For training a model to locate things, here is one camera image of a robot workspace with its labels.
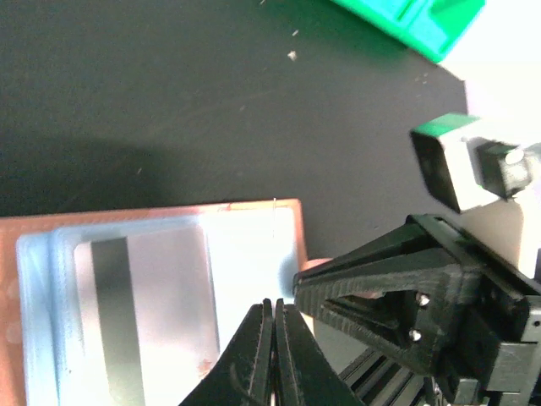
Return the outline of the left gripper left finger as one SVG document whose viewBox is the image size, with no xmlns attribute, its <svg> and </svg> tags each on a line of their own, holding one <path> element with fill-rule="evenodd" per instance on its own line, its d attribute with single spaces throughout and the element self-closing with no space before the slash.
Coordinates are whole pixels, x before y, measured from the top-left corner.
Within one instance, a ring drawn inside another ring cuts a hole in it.
<svg viewBox="0 0 541 406">
<path fill-rule="evenodd" d="M 269 405 L 271 403 L 274 317 L 264 299 L 249 308 L 208 375 L 183 405 Z"/>
</svg>

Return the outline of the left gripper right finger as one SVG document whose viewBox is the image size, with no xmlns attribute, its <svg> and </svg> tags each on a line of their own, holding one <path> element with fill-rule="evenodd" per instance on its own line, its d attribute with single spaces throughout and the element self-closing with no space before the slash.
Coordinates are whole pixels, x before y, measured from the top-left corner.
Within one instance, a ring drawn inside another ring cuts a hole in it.
<svg viewBox="0 0 541 406">
<path fill-rule="evenodd" d="M 276 301 L 274 392 L 277 405 L 361 405 L 335 373 L 293 304 Z"/>
</svg>

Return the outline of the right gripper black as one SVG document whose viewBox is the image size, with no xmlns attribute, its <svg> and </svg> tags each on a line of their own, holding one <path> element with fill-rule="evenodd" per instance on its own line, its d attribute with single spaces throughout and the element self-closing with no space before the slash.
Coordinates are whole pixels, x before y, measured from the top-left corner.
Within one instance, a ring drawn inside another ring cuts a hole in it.
<svg viewBox="0 0 541 406">
<path fill-rule="evenodd" d="M 540 286 L 443 217 L 410 215 L 415 288 L 295 288 L 312 316 L 424 376 L 448 401 L 538 405 Z"/>
</svg>

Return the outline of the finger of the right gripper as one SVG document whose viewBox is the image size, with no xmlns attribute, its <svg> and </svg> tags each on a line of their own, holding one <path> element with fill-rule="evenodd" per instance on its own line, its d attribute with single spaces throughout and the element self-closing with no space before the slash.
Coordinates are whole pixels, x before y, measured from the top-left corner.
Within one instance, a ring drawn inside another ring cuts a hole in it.
<svg viewBox="0 0 541 406">
<path fill-rule="evenodd" d="M 407 219 L 399 228 L 298 273 L 295 288 L 459 288 L 461 250 L 444 219 Z"/>
</svg>

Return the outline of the magnetic stripe card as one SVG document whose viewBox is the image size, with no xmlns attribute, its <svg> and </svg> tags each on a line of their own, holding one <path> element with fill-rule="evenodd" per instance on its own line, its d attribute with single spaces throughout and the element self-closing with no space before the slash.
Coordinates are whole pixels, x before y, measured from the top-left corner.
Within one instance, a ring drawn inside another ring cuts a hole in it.
<svg viewBox="0 0 541 406">
<path fill-rule="evenodd" d="M 177 405 L 219 355 L 206 237 L 197 226 L 79 244 L 83 405 Z"/>
</svg>

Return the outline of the brown leather card holder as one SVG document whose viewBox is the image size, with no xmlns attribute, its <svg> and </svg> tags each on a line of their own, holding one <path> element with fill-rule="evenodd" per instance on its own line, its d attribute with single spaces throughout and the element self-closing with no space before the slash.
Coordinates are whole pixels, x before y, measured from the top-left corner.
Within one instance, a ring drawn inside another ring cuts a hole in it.
<svg viewBox="0 0 541 406">
<path fill-rule="evenodd" d="M 105 224 L 230 211 L 269 209 L 275 215 L 280 208 L 292 211 L 293 247 L 297 251 L 292 271 L 296 273 L 322 263 L 322 259 L 310 261 L 307 257 L 302 206 L 297 199 L 3 218 L 1 220 L 1 404 L 27 404 L 20 328 L 19 280 L 15 253 L 15 243 L 20 235 L 47 232 L 62 226 L 79 224 Z"/>
</svg>

